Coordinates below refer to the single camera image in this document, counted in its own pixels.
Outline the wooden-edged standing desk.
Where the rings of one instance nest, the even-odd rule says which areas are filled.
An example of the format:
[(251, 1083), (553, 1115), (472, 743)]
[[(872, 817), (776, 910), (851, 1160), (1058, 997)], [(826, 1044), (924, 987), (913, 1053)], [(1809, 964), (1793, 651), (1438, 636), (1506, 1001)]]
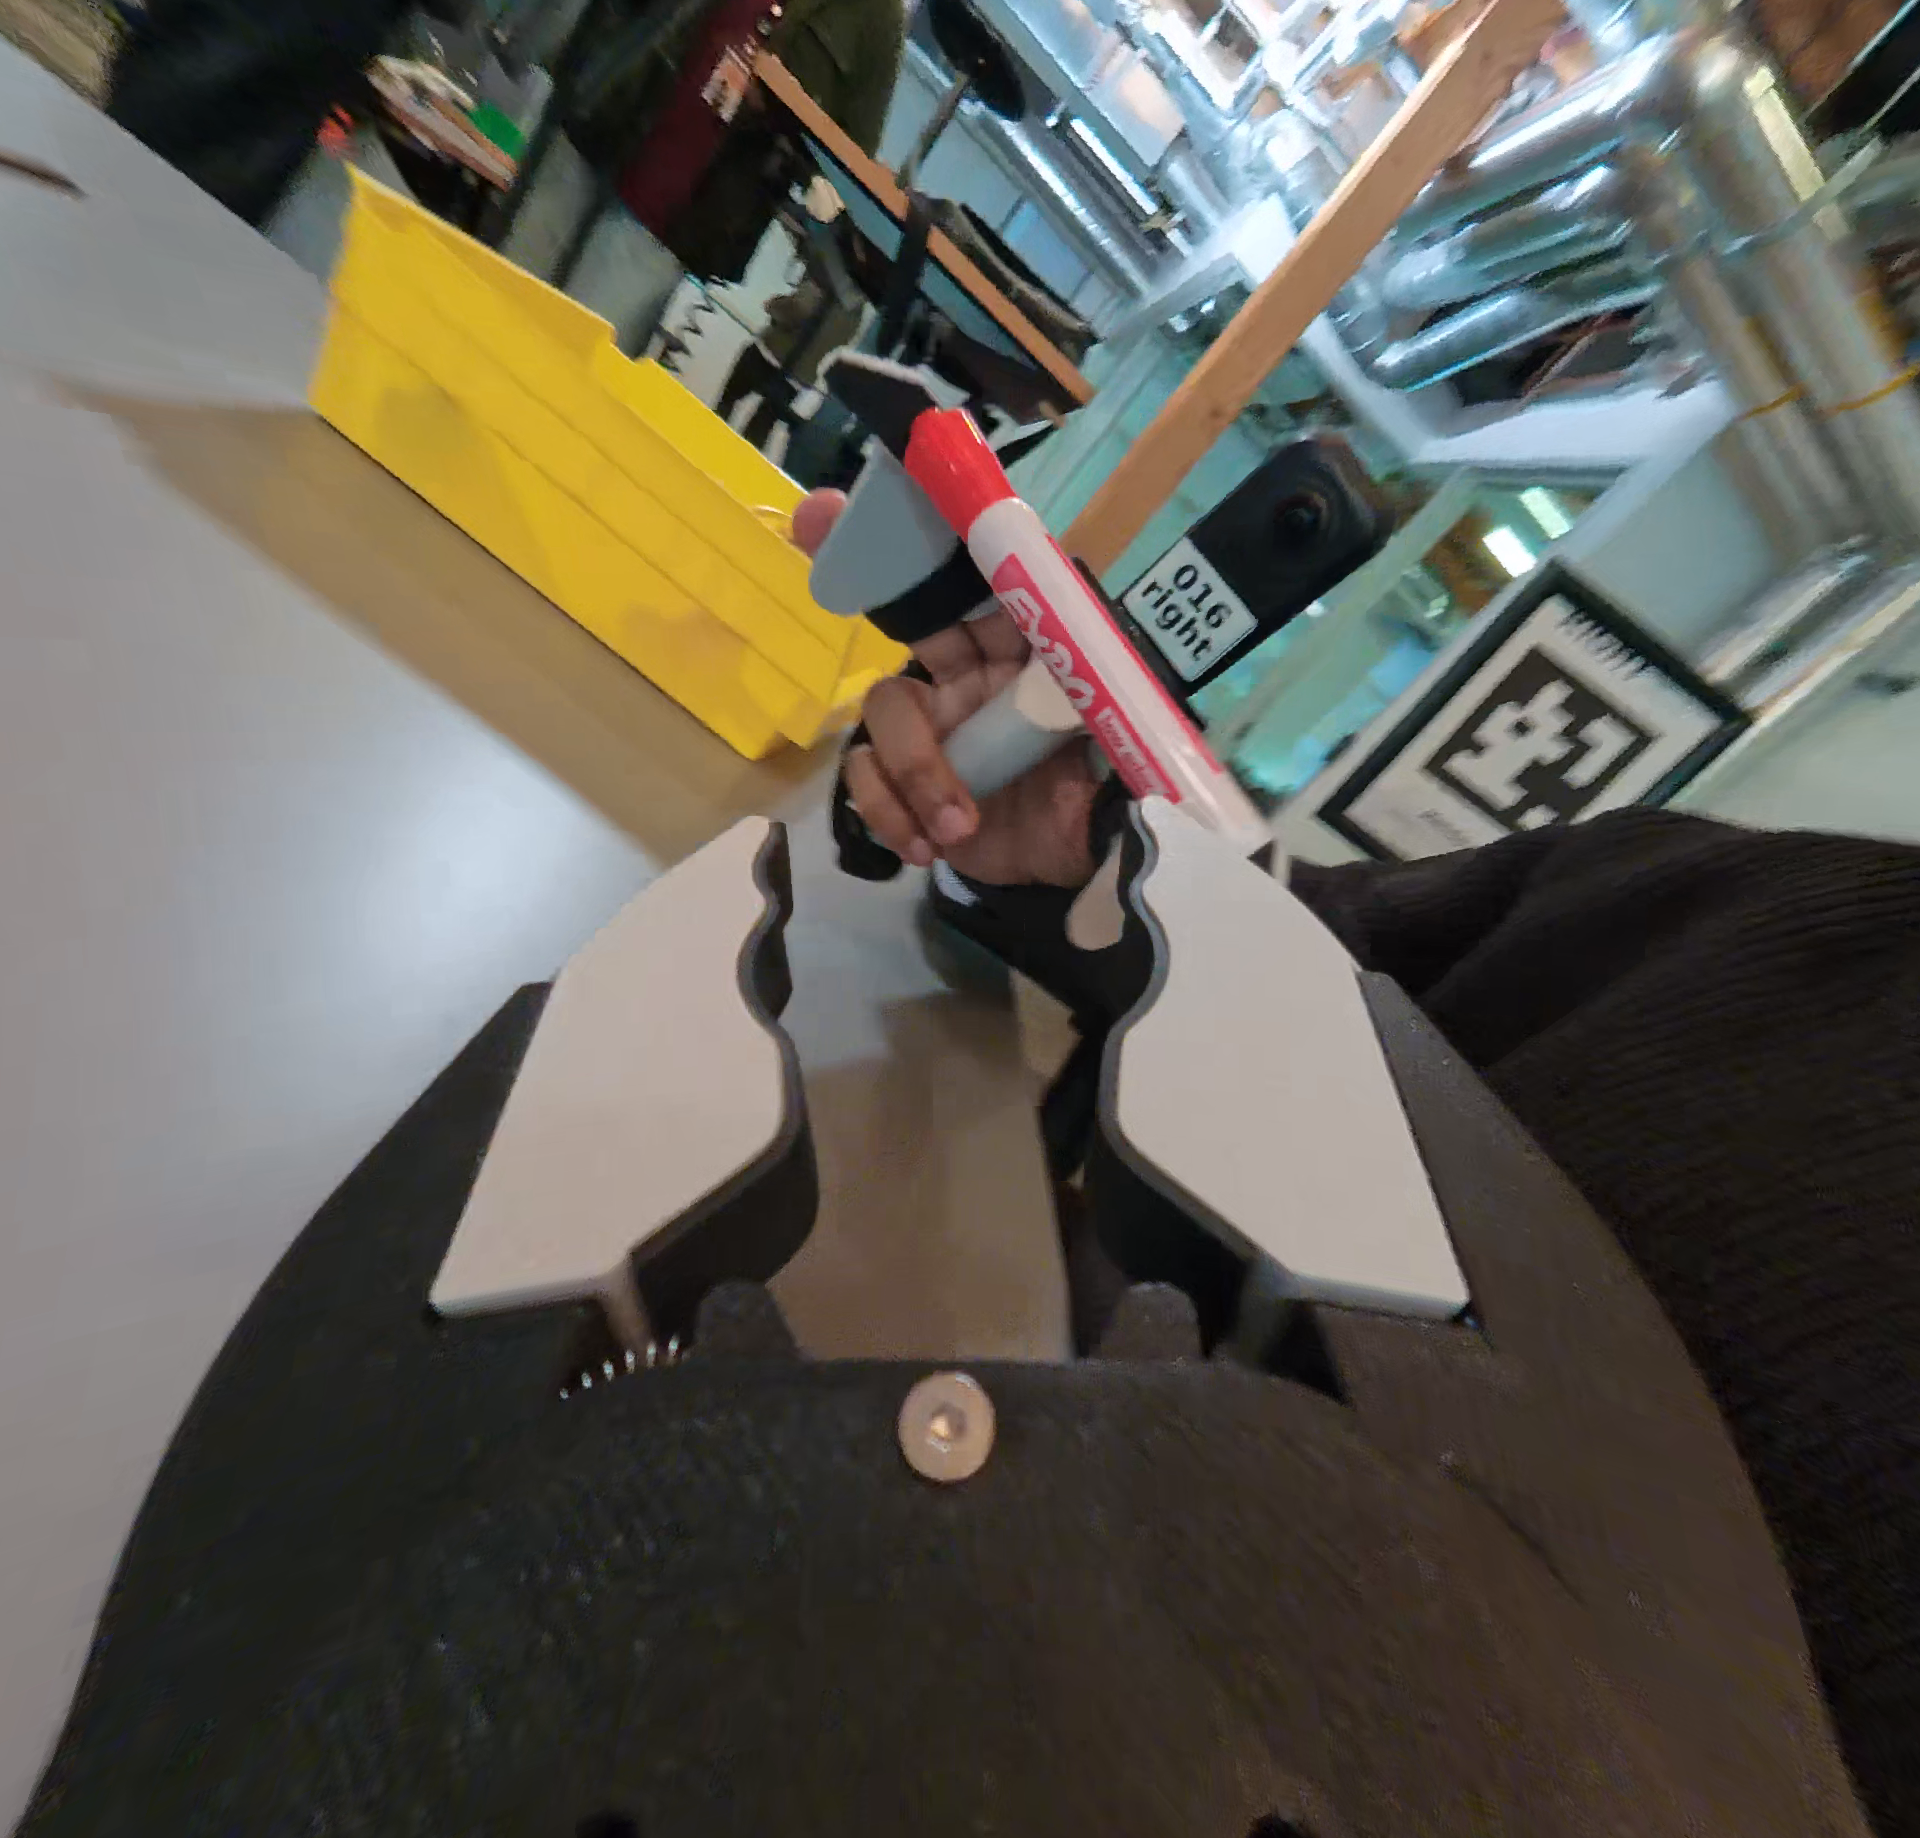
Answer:
[[(756, 52), (753, 82), (769, 101), (769, 110), (778, 117), (811, 150), (814, 168), (843, 188), (843, 204), (872, 204), (872, 209), (905, 241), (911, 221), (924, 208), (895, 172), (872, 160), (851, 134), (801, 89), (787, 62), (773, 52)], [(1033, 363), (1033, 371), (1058, 392), (1062, 410), (1082, 410), (1095, 403), (1095, 385), (1084, 383), (1082, 366), (1068, 363), (1037, 326), (1033, 318), (1002, 296), (1002, 288), (977, 270), (977, 261), (936, 221), (927, 221), (927, 241), (920, 260), (920, 288), (927, 288), (927, 266), (945, 276), (995, 329), (1002, 329), (1018, 353)]]

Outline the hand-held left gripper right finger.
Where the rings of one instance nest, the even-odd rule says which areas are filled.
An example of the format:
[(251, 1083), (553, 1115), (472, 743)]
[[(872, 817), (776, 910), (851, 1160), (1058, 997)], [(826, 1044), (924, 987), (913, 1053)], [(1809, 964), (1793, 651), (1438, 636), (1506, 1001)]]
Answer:
[(1247, 1269), (1288, 1300), (1457, 1322), (1471, 1281), (1348, 948), (1168, 801), (1116, 846), (1116, 1014), (1090, 1138), (1096, 1240), (1205, 1339)]

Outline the black round-top stand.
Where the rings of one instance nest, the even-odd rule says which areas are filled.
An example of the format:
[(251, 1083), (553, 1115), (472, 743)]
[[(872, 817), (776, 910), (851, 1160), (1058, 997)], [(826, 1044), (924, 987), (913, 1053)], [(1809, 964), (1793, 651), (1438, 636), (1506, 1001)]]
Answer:
[(924, 168), (954, 122), (965, 101), (982, 103), (997, 122), (1025, 121), (1025, 82), (1018, 58), (1006, 52), (997, 33), (965, 3), (965, 0), (927, 0), (929, 40), (945, 62), (945, 91), (939, 94), (936, 117), (920, 130), (899, 184), (913, 190)]

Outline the wooden post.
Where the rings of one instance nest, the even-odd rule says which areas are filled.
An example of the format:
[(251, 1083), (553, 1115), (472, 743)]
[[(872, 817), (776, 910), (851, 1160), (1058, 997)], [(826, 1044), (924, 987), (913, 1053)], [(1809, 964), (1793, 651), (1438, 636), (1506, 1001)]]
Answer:
[(1095, 574), (1116, 566), (1215, 439), (1242, 420), (1253, 392), (1302, 346), (1333, 296), (1486, 122), (1559, 20), (1563, 0), (1482, 3), (1074, 516), (1062, 538), (1068, 557)]

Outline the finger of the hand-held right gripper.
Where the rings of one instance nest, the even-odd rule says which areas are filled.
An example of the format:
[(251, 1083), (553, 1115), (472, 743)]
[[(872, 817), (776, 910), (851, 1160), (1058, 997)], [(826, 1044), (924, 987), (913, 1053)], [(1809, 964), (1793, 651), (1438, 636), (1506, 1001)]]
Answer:
[(1156, 968), (1156, 932), (1149, 928), (1147, 878), (1156, 843), (1140, 804), (1125, 804), (1107, 833), (1095, 878), (1066, 910), (1068, 968)]

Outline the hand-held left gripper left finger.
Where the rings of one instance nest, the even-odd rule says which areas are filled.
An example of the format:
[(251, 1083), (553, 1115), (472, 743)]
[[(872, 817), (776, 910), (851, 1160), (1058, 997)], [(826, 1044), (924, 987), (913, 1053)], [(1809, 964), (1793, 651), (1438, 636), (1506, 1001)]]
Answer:
[(693, 1345), (711, 1288), (783, 1274), (818, 1216), (787, 920), (787, 833), (738, 819), (565, 964), (430, 1286), (438, 1318), (590, 1300), (621, 1345)]

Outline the yellow storage bin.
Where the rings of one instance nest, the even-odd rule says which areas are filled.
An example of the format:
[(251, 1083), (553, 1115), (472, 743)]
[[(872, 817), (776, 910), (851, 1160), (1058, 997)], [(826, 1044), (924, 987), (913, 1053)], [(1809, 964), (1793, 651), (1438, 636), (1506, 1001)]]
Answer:
[(310, 410), (742, 758), (905, 647), (818, 610), (776, 463), (611, 326), (346, 168)]

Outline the framed tag sign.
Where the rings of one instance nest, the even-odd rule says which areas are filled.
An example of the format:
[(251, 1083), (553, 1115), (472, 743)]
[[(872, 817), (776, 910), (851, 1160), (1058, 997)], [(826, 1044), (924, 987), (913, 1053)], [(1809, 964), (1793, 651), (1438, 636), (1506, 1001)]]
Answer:
[(1368, 861), (1426, 861), (1679, 797), (1751, 713), (1547, 560), (1336, 770), (1308, 817)]

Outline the person's right hand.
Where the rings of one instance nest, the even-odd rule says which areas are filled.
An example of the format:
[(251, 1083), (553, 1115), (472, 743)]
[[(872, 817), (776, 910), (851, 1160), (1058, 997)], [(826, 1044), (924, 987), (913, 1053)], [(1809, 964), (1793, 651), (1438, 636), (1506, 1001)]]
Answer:
[(985, 801), (945, 757), (945, 741), (1025, 668), (1010, 613), (939, 630), (911, 658), (913, 671), (879, 679), (864, 700), (858, 741), (839, 765), (858, 833), (904, 869), (945, 865), (985, 887), (1082, 891), (1096, 871), (1090, 819), (1101, 780), (1090, 743), (1068, 741)]

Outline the red dry-erase marker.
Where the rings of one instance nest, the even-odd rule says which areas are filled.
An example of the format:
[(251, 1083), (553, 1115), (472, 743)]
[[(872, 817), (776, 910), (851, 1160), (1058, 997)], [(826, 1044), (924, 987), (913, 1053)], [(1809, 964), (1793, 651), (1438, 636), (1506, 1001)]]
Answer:
[(945, 758), (969, 797), (995, 797), (1084, 735), (1135, 801), (1164, 801), (1233, 851), (1274, 843), (1263, 817), (1214, 757), (1185, 703), (1123, 631), (1107, 593), (1025, 504), (965, 410), (927, 410), (904, 452), (1025, 642), (1023, 679), (977, 707)]

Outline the person's right forearm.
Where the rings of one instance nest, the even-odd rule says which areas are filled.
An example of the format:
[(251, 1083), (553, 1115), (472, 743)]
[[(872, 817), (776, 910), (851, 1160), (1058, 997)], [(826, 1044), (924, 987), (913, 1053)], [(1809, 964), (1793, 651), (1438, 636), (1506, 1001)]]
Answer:
[(1663, 1300), (1869, 1822), (1918, 1834), (1918, 846), (1610, 810), (1288, 887)]

